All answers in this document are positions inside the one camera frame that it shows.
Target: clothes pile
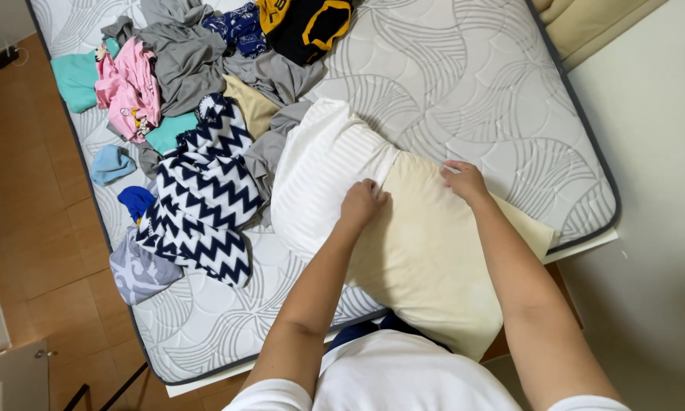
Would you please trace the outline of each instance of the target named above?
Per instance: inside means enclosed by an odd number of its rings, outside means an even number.
[[[73,113],[107,110],[107,144],[91,180],[116,184],[139,167],[151,181],[118,195],[135,222],[110,256],[127,304],[202,269],[232,287],[252,273],[242,226],[270,224],[274,173],[287,134],[310,108],[299,98],[324,76],[319,60],[347,32],[348,0],[140,0],[103,42],[51,61]],[[127,147],[135,145],[132,160]]]

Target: hand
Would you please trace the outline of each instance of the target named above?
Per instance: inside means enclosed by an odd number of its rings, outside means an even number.
[[[451,187],[454,194],[463,198],[470,206],[473,201],[489,197],[489,191],[484,185],[484,177],[477,166],[454,160],[446,160],[444,164],[460,171],[460,173],[454,173],[446,167],[441,167],[439,174],[446,180],[445,185]]]
[[[350,229],[359,236],[378,211],[383,208],[389,194],[384,191],[374,194],[374,188],[375,182],[366,178],[362,182],[354,183],[347,190],[340,208],[340,220],[338,220],[341,228]]]

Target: teal towel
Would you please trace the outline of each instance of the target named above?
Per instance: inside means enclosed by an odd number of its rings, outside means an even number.
[[[117,40],[109,38],[104,44],[111,57],[116,57],[121,48]],[[81,113],[96,105],[94,83],[99,80],[99,73],[93,50],[86,54],[57,57],[51,60],[51,68],[58,92],[72,113]]]
[[[137,169],[134,161],[122,154],[118,146],[107,144],[103,146],[91,163],[89,176],[91,181],[100,186],[114,182]]]
[[[168,150],[177,147],[175,136],[182,132],[192,130],[198,125],[198,119],[194,113],[185,113],[178,117],[163,117],[160,126],[145,136],[155,151],[165,154]]]

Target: navy and white blanket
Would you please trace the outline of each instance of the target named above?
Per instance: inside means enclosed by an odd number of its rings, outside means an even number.
[[[252,140],[232,98],[208,94],[195,116],[198,126],[178,135],[178,148],[157,167],[158,196],[142,216],[137,244],[242,287],[250,262],[234,229],[262,203],[242,157]]]

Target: white mattress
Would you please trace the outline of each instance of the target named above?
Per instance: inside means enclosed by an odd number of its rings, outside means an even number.
[[[30,3],[52,57],[92,50],[99,29],[118,15],[145,25],[138,0]],[[365,0],[353,16],[307,98],[350,102],[404,150],[476,164],[490,191],[560,231],[560,248],[612,224],[616,198],[525,0]],[[135,147],[105,129],[105,110],[71,119],[87,164],[108,143],[137,158]],[[132,224],[117,194],[147,183],[138,170],[93,187],[112,247]],[[132,307],[150,366],[165,383],[202,378],[260,350],[302,265],[273,229],[245,233],[254,259],[246,288],[190,272]],[[346,288],[334,324],[380,309]]]

